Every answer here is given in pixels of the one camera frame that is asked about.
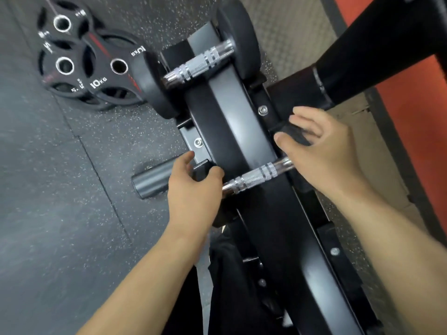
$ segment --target weight plate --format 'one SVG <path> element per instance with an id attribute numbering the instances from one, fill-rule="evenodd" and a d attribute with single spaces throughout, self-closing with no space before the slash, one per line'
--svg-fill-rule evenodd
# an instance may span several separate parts
<path id="1" fill-rule="evenodd" d="M 127 32 L 107 29 L 88 32 L 83 41 L 95 60 L 91 73 L 88 73 L 86 68 L 83 69 L 89 91 L 104 101 L 120 106 L 144 102 L 144 94 L 129 66 L 137 56 L 147 50 L 146 44 Z M 126 96 L 111 96 L 110 92 L 116 90 L 125 90 Z"/>
<path id="2" fill-rule="evenodd" d="M 88 94 L 82 72 L 82 56 L 87 45 L 82 41 L 43 41 L 37 59 L 37 69 L 45 89 L 68 98 Z"/>
<path id="3" fill-rule="evenodd" d="M 161 83 L 164 68 L 158 62 L 157 56 L 150 51 L 143 52 L 135 57 L 131 64 L 134 79 L 144 93 L 144 98 L 154 110 L 165 119 L 177 117 L 181 111 L 180 106 L 171 99 L 179 101 L 181 96 L 168 92 Z"/>
<path id="4" fill-rule="evenodd" d="M 123 96 L 123 91 L 120 90 L 117 92 L 116 97 L 121 96 Z M 114 104 L 98 99 L 90 93 L 82 96 L 81 98 L 73 99 L 73 101 L 82 102 L 82 109 L 93 112 L 102 112 L 115 107 Z"/>
<path id="5" fill-rule="evenodd" d="M 39 36 L 51 41 L 80 39 L 93 24 L 92 13 L 77 0 L 45 0 L 37 19 Z"/>
<path id="6" fill-rule="evenodd" d="M 217 10 L 219 32 L 234 44 L 234 65 L 246 80 L 261 69 L 261 52 L 250 16 L 240 0 L 228 0 Z"/>

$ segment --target black pipe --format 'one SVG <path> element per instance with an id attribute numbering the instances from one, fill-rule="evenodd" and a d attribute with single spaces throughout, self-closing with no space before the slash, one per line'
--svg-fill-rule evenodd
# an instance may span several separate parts
<path id="1" fill-rule="evenodd" d="M 142 199 L 168 190 L 168 181 L 176 158 L 177 156 L 132 176 L 132 185 Z"/>
<path id="2" fill-rule="evenodd" d="M 298 105 L 324 110 L 433 55 L 427 0 L 374 0 L 313 66 L 267 88 L 286 120 Z"/>
<path id="3" fill-rule="evenodd" d="M 427 0 L 374 0 L 316 62 L 334 104 L 433 55 L 419 11 Z"/>

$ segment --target forearm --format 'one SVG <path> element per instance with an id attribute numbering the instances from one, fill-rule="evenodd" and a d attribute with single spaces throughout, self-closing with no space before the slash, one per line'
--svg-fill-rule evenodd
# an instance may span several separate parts
<path id="1" fill-rule="evenodd" d="M 397 309 L 421 334 L 445 334 L 447 251 L 378 195 L 366 181 L 330 199 L 349 220 Z"/>
<path id="2" fill-rule="evenodd" d="M 78 335 L 160 334 L 200 246 L 168 226 Z"/>

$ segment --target bolt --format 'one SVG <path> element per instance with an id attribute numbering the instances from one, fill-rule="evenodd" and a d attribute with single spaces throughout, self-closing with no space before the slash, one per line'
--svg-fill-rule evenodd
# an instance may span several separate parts
<path id="1" fill-rule="evenodd" d="M 341 253 L 340 248 L 334 247 L 331 249 L 332 256 L 338 256 L 338 255 L 340 255 L 340 253 Z"/>
<path id="2" fill-rule="evenodd" d="M 194 146 L 196 148 L 202 148 L 203 147 L 203 141 L 200 137 L 194 140 Z"/>
<path id="3" fill-rule="evenodd" d="M 265 116 L 265 115 L 267 115 L 269 113 L 269 109 L 267 108 L 267 106 L 260 106 L 257 109 L 257 112 L 258 112 L 259 115 Z"/>

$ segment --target red wall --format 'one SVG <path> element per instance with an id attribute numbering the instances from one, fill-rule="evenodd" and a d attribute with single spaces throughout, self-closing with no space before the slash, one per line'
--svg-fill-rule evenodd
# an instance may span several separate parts
<path id="1" fill-rule="evenodd" d="M 372 0 L 335 0 L 350 25 Z M 377 85 L 447 233 L 447 83 L 434 56 Z"/>

